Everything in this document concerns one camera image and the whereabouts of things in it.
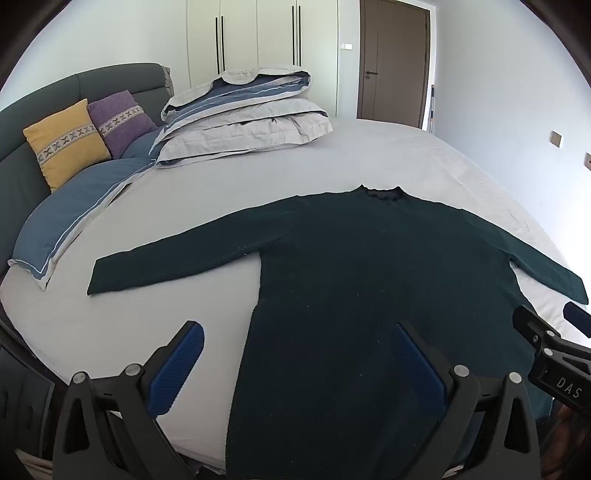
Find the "person's right hand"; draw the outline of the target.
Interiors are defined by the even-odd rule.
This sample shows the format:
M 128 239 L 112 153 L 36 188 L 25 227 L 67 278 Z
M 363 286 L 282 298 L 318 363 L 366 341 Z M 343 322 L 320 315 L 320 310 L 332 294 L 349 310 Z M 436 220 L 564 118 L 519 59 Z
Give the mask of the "person's right hand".
M 562 406 L 557 421 L 544 442 L 541 456 L 542 479 L 558 479 L 571 446 L 572 410 Z

